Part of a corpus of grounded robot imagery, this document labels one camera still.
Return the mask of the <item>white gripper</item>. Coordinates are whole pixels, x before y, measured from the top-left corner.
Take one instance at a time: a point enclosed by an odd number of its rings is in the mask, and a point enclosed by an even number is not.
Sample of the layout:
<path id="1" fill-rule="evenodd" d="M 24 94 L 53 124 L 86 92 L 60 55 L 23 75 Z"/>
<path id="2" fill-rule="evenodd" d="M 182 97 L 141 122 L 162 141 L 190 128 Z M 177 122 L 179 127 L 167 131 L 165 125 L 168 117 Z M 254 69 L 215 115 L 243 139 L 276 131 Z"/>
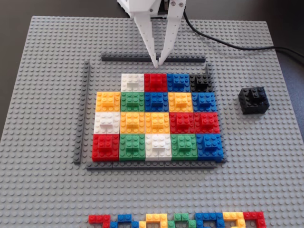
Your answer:
<path id="1" fill-rule="evenodd" d="M 174 48 L 186 6 L 185 0 L 125 0 L 124 10 L 134 18 L 155 68 L 162 65 Z M 156 59 L 151 18 L 167 17 L 167 29 L 159 61 Z"/>

